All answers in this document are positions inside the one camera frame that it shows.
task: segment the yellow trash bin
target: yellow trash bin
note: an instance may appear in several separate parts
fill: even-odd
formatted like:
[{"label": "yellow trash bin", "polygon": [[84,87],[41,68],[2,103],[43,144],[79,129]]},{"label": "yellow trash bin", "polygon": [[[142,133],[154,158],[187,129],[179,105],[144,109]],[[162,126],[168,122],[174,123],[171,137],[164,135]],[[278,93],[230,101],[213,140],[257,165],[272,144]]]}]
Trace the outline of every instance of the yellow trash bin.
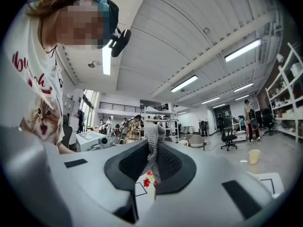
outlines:
[{"label": "yellow trash bin", "polygon": [[259,160],[259,155],[260,155],[261,151],[259,151],[258,149],[253,149],[249,152],[250,154],[250,163],[256,164]]}]

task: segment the cat's open mouth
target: cat's open mouth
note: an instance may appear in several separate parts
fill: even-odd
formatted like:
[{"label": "cat's open mouth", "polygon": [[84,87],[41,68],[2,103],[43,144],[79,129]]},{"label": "cat's open mouth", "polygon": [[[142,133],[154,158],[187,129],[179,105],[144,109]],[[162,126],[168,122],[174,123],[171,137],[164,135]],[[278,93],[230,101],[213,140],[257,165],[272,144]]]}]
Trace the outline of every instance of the cat's open mouth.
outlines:
[{"label": "cat's open mouth", "polygon": [[40,125],[40,129],[41,129],[42,135],[45,135],[45,133],[47,131],[47,126],[42,123]]}]

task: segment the necklace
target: necklace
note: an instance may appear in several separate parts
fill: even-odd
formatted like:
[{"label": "necklace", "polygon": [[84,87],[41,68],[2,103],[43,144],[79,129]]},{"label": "necklace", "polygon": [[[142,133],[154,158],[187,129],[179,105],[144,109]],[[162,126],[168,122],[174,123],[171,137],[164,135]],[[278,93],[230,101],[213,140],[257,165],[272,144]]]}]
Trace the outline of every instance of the necklace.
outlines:
[{"label": "necklace", "polygon": [[42,48],[44,49],[44,51],[45,51],[47,54],[52,53],[52,56],[51,56],[51,58],[52,58],[52,57],[53,57],[53,54],[54,54],[54,52],[55,52],[55,49],[57,48],[57,45],[56,45],[54,48],[52,48],[49,52],[47,52],[46,49],[44,48],[43,42],[42,42],[42,28],[43,28],[43,22],[44,22],[44,19],[42,19],[42,21],[41,21],[41,28],[40,28],[41,46],[42,46]]}]

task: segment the hair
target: hair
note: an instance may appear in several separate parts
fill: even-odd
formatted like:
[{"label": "hair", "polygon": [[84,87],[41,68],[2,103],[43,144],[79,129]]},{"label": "hair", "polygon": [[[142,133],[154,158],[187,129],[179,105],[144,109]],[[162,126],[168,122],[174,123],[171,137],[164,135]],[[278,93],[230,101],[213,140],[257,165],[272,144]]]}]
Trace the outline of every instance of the hair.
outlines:
[{"label": "hair", "polygon": [[36,3],[28,5],[27,15],[34,18],[45,18],[54,12],[73,5],[79,0],[39,0]]},{"label": "hair", "polygon": [[141,120],[141,115],[138,114],[137,116],[134,117],[134,119],[139,119],[139,120]]}]

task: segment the orange cat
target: orange cat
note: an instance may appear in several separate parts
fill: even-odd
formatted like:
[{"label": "orange cat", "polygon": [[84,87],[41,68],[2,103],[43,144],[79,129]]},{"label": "orange cat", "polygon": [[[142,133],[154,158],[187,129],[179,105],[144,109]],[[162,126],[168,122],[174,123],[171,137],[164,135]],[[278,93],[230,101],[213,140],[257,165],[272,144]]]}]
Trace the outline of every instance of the orange cat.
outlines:
[{"label": "orange cat", "polygon": [[53,109],[41,97],[37,96],[34,105],[30,107],[29,114],[23,117],[20,127],[35,134],[41,140],[57,145],[62,119],[56,101],[52,103],[52,107]]}]

